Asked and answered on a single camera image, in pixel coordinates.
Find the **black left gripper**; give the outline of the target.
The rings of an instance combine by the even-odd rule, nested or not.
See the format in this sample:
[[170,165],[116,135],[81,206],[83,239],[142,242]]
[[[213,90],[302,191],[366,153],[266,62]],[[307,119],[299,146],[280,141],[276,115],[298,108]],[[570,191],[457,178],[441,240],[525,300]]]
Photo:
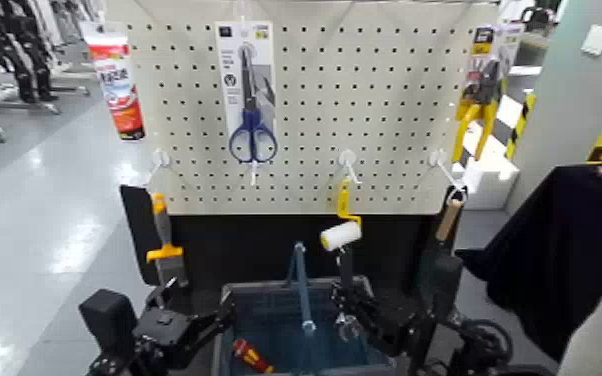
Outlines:
[[197,338],[198,347],[203,347],[218,334],[229,329],[236,320],[235,298],[231,293],[222,297],[213,313],[199,318],[197,315],[185,315],[164,309],[179,291],[176,277],[156,287],[148,295],[148,307],[159,309],[145,311],[133,330],[136,339],[151,343],[155,349],[161,351],[167,368],[186,368],[191,358],[188,348],[194,339]]

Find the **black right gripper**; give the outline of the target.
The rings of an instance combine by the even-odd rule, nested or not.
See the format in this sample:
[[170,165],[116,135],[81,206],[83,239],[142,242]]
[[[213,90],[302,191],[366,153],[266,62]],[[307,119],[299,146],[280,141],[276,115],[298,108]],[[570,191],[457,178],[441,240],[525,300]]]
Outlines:
[[395,357],[408,347],[420,316],[420,306],[413,302],[379,302],[365,290],[332,284],[330,297],[338,309],[335,325],[339,328],[356,322],[362,328],[370,327],[369,344],[381,353]]

